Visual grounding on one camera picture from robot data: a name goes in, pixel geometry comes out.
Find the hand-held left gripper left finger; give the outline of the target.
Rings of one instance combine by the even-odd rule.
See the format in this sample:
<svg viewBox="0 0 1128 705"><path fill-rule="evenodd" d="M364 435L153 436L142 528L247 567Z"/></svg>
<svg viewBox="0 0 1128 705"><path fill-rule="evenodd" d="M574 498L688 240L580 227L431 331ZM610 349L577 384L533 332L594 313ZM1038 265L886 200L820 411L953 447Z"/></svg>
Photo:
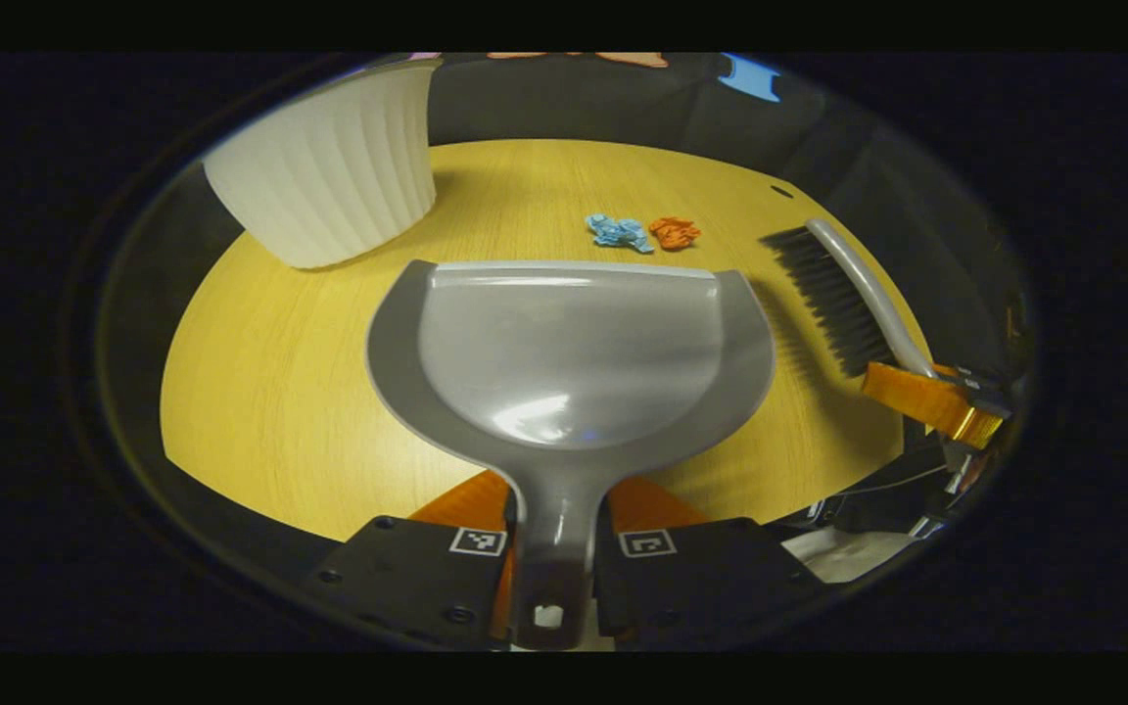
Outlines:
<svg viewBox="0 0 1128 705"><path fill-rule="evenodd" d="M305 576L363 628L437 647L506 646L515 496L483 472L407 517L376 515Z"/></svg>

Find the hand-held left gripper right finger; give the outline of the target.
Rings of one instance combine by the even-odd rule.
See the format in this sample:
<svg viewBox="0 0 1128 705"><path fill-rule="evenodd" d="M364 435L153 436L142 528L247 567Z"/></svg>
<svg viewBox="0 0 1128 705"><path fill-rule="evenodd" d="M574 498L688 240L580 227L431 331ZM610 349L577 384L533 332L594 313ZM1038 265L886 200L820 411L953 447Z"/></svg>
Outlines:
<svg viewBox="0 0 1128 705"><path fill-rule="evenodd" d="M769 642L834 593L756 519L708 519L644 478L603 499L592 567L615 642Z"/></svg>

